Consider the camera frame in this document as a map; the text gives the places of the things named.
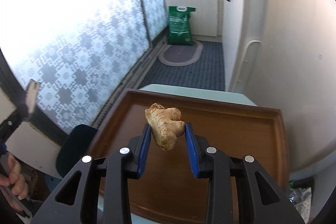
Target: metal screw head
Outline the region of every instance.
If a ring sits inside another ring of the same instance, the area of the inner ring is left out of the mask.
[[[254,157],[248,155],[248,156],[245,156],[245,160],[246,160],[247,162],[254,162]]]
[[[128,147],[123,147],[119,150],[119,152],[121,154],[127,154],[127,153],[129,153],[129,148]]]
[[[217,149],[212,147],[212,146],[207,148],[207,152],[210,153],[210,154],[216,153],[216,151],[217,151]]]
[[[82,157],[82,162],[84,162],[84,163],[88,163],[91,160],[92,160],[92,157],[89,156],[89,155],[86,155],[86,156]]]

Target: white cabinet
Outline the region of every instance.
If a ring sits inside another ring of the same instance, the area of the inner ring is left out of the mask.
[[[260,48],[266,4],[267,0],[224,0],[225,91],[244,93]]]
[[[169,6],[196,8],[190,13],[190,29],[193,35],[216,37],[218,32],[218,0],[165,0]]]
[[[223,54],[226,90],[229,88],[242,36],[246,0],[224,0]]]

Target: chair backrest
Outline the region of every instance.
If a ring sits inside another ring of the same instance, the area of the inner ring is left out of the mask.
[[[97,128],[85,124],[80,124],[72,130],[56,159],[56,169],[62,178],[85,155],[97,131]]]

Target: yellow object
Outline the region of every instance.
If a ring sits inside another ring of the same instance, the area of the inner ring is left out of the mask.
[[[162,150],[173,149],[177,144],[177,137],[184,133],[181,111],[175,107],[165,109],[162,105],[155,103],[145,110],[145,115],[152,128],[155,143]]]

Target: brown tray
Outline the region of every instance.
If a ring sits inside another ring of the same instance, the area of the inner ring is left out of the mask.
[[[195,134],[204,136],[229,156],[253,155],[282,189],[288,185],[288,154],[281,111],[162,93],[126,90],[108,113],[88,153],[110,155],[139,136],[144,110],[152,103],[176,107]],[[232,182],[234,222],[238,222],[236,184]],[[102,179],[100,191],[104,192]],[[151,140],[145,172],[128,180],[131,211],[159,223],[204,223],[208,180],[194,178],[184,136],[173,150],[162,151]]]

